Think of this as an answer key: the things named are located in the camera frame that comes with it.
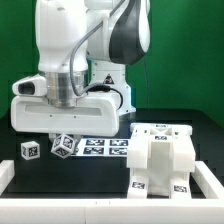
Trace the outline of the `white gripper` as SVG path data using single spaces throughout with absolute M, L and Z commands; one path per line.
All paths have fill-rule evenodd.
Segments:
M 119 130 L 118 98 L 114 93 L 90 92 L 72 108 L 57 108 L 45 97 L 16 96 L 11 103 L 11 124 L 18 132 L 114 136 Z

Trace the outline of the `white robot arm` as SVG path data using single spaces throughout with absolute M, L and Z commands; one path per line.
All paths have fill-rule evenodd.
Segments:
M 150 0 L 36 0 L 38 74 L 15 82 L 18 132 L 114 136 L 131 107 L 125 67 L 149 49 Z

